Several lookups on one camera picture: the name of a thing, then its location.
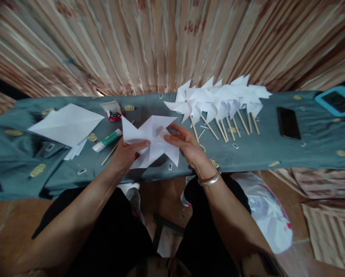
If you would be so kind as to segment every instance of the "hand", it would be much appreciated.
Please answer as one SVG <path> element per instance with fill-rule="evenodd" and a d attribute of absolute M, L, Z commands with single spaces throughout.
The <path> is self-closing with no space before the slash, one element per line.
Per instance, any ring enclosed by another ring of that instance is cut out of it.
<path fill-rule="evenodd" d="M 214 176 L 217 171 L 206 156 L 206 153 L 203 152 L 195 136 L 179 125 L 171 124 L 169 127 L 179 133 L 165 135 L 165 140 L 180 148 L 188 164 L 196 171 L 198 176 L 202 179 L 209 178 L 208 176 L 212 174 Z"/>
<path fill-rule="evenodd" d="M 140 156 L 138 151 L 150 146 L 150 141 L 145 140 L 136 144 L 128 145 L 123 137 L 118 142 L 117 149 L 107 168 L 124 177 L 129 171 L 133 162 Z"/>

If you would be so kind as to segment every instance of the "finger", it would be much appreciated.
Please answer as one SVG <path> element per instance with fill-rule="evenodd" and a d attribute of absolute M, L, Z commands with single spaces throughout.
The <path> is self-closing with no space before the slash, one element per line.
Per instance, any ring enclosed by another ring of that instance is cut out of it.
<path fill-rule="evenodd" d="M 138 142 L 136 144 L 133 144 L 129 147 L 131 147 L 131 149 L 134 151 L 134 152 L 138 152 L 140 150 L 143 150 L 144 148 L 147 148 L 148 146 L 150 146 L 150 141 L 149 140 L 145 140 L 145 141 L 142 141 L 142 142 Z"/>
<path fill-rule="evenodd" d="M 183 139 L 183 136 L 180 135 L 179 133 L 172 133 L 171 136 L 177 137 L 178 139 L 181 139 L 181 140 L 184 140 L 184 139 Z"/>
<path fill-rule="evenodd" d="M 191 132 L 189 132 L 187 129 L 185 129 L 182 126 L 176 125 L 176 124 L 170 124 L 169 126 L 172 130 L 175 130 L 176 132 L 179 132 L 181 135 L 186 137 L 187 135 L 191 135 Z"/>
<path fill-rule="evenodd" d="M 163 137 L 165 139 L 165 141 L 167 141 L 169 144 L 172 144 L 174 146 L 177 146 L 178 148 L 182 148 L 185 146 L 185 142 L 182 141 L 181 139 L 177 138 L 177 137 L 173 137 L 171 135 L 165 135 Z"/>
<path fill-rule="evenodd" d="M 124 140 L 123 140 L 123 137 L 120 138 L 120 140 L 118 141 L 118 144 L 117 144 L 117 147 L 126 147 L 126 146 L 129 146 Z"/>

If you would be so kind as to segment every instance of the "person's left hand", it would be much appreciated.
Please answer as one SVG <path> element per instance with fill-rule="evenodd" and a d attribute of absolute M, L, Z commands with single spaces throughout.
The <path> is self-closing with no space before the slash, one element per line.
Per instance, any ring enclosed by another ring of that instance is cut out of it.
<path fill-rule="evenodd" d="M 124 177 L 130 171 L 130 167 L 133 162 L 140 156 L 138 151 L 147 148 L 149 145 L 149 140 L 128 145 L 126 142 L 124 142 L 122 137 L 107 168 L 117 175 L 120 174 L 122 177 Z"/>

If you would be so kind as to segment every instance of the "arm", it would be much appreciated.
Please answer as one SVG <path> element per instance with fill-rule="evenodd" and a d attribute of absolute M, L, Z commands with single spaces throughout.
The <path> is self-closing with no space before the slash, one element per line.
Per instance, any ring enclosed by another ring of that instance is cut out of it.
<path fill-rule="evenodd" d="M 14 273 L 32 269 L 63 269 L 84 245 L 99 214 L 121 179 L 149 141 L 128 146 L 120 139 L 113 159 L 80 195 L 32 241 L 20 256 Z"/>
<path fill-rule="evenodd" d="M 165 140 L 181 149 L 189 165 L 202 182 L 211 180 L 217 170 L 201 149 L 194 135 L 175 124 L 170 125 L 170 128 L 179 133 L 166 135 Z M 204 191 L 215 226 L 234 261 L 253 252 L 272 255 L 271 248 L 256 222 L 221 177 L 213 185 L 204 187 Z"/>

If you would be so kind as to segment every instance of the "green cloth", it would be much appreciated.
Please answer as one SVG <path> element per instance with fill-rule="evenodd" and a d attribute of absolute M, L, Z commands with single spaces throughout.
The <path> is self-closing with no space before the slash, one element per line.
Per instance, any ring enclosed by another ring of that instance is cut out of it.
<path fill-rule="evenodd" d="M 224 142 L 213 121 L 210 125 L 220 140 L 217 141 L 209 130 L 200 127 L 204 122 L 199 121 L 195 125 L 198 135 L 205 130 L 199 139 L 200 143 L 205 147 L 208 157 L 219 163 L 222 172 L 287 167 L 345 169 L 345 157 L 337 155 L 338 150 L 345 151 L 345 117 L 340 122 L 333 122 L 335 117 L 313 100 L 314 94 L 315 92 L 282 92 L 275 93 L 269 99 L 262 99 L 263 109 L 258 116 L 260 121 L 257 122 L 260 135 L 252 126 L 253 133 L 248 136 L 238 115 L 235 115 L 242 135 L 239 138 L 234 133 L 235 144 L 239 149 L 233 146 L 229 133 L 229 142 Z M 105 116 L 99 104 L 116 100 L 122 108 L 125 105 L 135 106 L 135 110 L 126 111 L 125 116 L 130 121 L 135 120 L 137 127 L 151 115 L 178 117 L 175 123 L 180 124 L 182 115 L 170 111 L 163 102 L 174 102 L 175 95 L 163 94 L 162 99 L 159 94 L 152 94 L 133 97 L 48 97 L 18 101 L 12 110 L 0 116 L 0 200 L 50 198 L 65 189 L 86 186 L 105 168 L 100 164 L 117 142 L 100 153 L 92 150 L 92 146 L 117 128 L 122 128 L 121 121 L 111 123 L 107 118 L 103 119 L 93 130 L 98 140 L 88 140 L 79 156 L 63 161 L 69 147 L 27 131 L 44 118 L 43 111 L 50 108 L 58 110 L 73 103 Z M 302 99 L 296 100 L 294 95 L 299 95 Z M 301 141 L 281 137 L 276 107 L 296 111 Z M 242 110 L 242 115 L 247 123 L 245 110 Z M 189 129 L 190 121 L 185 121 L 182 126 Z M 18 130 L 22 135 L 15 136 L 10 131 L 7 133 L 7 130 Z M 51 151 L 46 151 L 49 144 L 54 144 L 54 147 Z M 279 165 L 269 167 L 277 161 L 280 162 Z M 193 173 L 181 154 L 178 167 L 173 164 L 172 170 L 169 170 L 169 163 L 172 162 L 166 155 L 162 155 L 147 169 L 131 170 L 123 182 L 151 182 Z M 45 164 L 46 168 L 39 175 L 31 177 L 32 170 L 40 164 Z M 86 172 L 79 175 L 78 172 L 83 169 Z"/>

